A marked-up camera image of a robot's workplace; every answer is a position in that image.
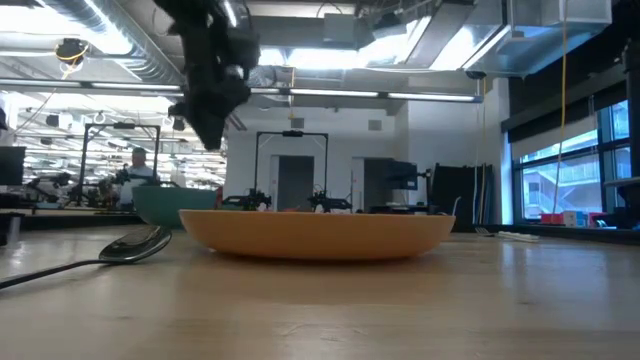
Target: window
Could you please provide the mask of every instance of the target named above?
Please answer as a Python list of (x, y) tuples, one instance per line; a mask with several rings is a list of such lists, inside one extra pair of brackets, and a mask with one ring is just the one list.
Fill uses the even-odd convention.
[[(522, 170), (525, 219), (551, 214), (558, 164), (552, 162)], [(600, 162), (597, 154), (563, 160), (558, 178), (556, 213), (566, 210), (601, 212)]]
[(616, 179), (626, 179), (631, 177), (631, 148), (624, 147), (614, 152), (616, 163)]
[(625, 139), (629, 137), (629, 101), (623, 101), (611, 107), (613, 118), (613, 139)]
[[(624, 206), (616, 189), (603, 184), (631, 177), (628, 106), (623, 101), (599, 110), (598, 129), (584, 128), (584, 133), (563, 142), (556, 213), (613, 212)], [(514, 159), (515, 190), (520, 192), (514, 194), (516, 221), (537, 221), (541, 214), (553, 212), (559, 151), (558, 143)]]
[[(562, 142), (562, 153), (579, 150), (598, 145), (598, 130), (592, 130)], [(521, 163), (544, 159), (549, 156), (557, 156), (560, 152), (560, 143), (551, 145), (520, 159)]]

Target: desk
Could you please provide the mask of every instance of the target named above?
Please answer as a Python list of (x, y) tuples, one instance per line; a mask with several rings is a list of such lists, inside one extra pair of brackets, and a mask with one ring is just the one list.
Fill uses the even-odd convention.
[[(0, 275), (92, 257), (131, 227), (28, 232)], [(3, 359), (631, 359), (640, 248), (454, 235), (421, 258), (217, 255), (178, 233), (139, 265), (0, 292)]]

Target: yellow bowl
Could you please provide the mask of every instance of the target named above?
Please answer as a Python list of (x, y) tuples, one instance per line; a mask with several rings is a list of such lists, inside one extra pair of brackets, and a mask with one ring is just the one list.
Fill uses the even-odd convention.
[(180, 210), (185, 229), (222, 253), (375, 260), (424, 254), (446, 240), (453, 216)]

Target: spoon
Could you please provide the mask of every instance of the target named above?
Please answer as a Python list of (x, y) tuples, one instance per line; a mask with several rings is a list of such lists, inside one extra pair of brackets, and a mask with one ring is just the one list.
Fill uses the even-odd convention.
[(61, 265), (30, 274), (11, 276), (0, 280), (0, 289), (53, 275), (85, 265), (128, 265), (148, 258), (162, 250), (171, 240), (171, 230), (157, 227), (127, 234), (104, 248), (97, 259)]

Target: monitor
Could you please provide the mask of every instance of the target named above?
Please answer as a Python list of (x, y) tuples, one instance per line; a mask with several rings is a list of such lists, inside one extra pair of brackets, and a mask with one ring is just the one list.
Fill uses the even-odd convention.
[(25, 147), (0, 146), (0, 185), (22, 185), (26, 150)]
[(394, 190), (418, 190), (418, 166), (409, 162), (390, 161), (387, 181)]

